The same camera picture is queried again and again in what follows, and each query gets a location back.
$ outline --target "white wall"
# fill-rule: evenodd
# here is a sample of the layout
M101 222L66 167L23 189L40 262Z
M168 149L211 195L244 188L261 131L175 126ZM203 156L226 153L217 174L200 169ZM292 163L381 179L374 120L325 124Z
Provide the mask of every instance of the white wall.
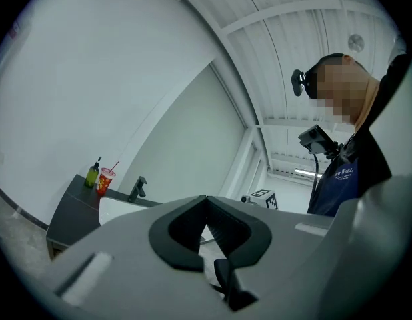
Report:
M266 168L267 168L266 160L261 159L258 163L257 170L255 171L255 175L253 176L252 185L249 188L249 194L258 191L258 186L260 186L260 184L262 185L261 177Z
M242 195L245 195L247 193L247 191L243 190L243 185L246 182L246 179L248 179L248 170L250 165L252 164L252 159L253 156L255 154L255 148L253 148L252 145L249 146L249 150L247 152L247 157L244 163L242 163L242 169L241 169L241 173L239 176L239 179L237 180L236 186L234 188L234 193L231 196L233 199L235 200L240 200Z
M222 85L207 67L155 126L119 191L129 194L142 175L149 200L166 203L200 194L218 195L244 131Z
M214 58L177 0L34 0L0 63L0 188L49 224L76 173L120 159Z
M258 189L274 190L279 210L307 213L311 187L266 176Z
M240 200L242 195L249 194L250 189L255 184L257 186L257 181L255 182L256 172L258 170L258 165L261 160L261 152L256 149L251 162L249 163L249 168L247 169L244 182L239 190L238 200Z

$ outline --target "sink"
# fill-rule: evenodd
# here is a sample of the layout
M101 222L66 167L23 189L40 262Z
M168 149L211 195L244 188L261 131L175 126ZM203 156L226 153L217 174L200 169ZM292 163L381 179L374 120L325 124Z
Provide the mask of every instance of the sink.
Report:
M142 211L148 207L126 203L124 201L102 197L99 201L99 224L104 225L106 222L122 215L132 212Z

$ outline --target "red cup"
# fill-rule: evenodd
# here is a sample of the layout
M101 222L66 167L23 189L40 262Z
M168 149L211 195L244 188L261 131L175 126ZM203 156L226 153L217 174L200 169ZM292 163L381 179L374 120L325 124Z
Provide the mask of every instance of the red cup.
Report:
M97 185L97 193L99 195L105 194L114 177L115 173L113 171L110 171L108 168L101 168L101 174Z

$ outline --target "person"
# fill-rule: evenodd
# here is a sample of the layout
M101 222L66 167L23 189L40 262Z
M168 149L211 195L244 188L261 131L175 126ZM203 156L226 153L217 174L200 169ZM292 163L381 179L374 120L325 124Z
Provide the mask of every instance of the person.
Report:
M385 158L369 132L369 126L389 102L402 81L411 56L392 51L387 74L378 81L352 57L334 53L319 60L305 74L305 90L355 132L340 147L311 198L308 213L335 216L342 202L360 198L368 188L391 176Z

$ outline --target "soap bottle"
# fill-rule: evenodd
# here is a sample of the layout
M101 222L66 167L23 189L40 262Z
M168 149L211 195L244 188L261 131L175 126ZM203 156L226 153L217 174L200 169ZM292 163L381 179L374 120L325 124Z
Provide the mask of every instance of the soap bottle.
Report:
M95 181L97 180L97 176L99 173L99 160L101 160L101 157L98 158L98 161L89 168L87 175L86 175L86 180L85 180L85 186L88 186L92 188L95 184Z

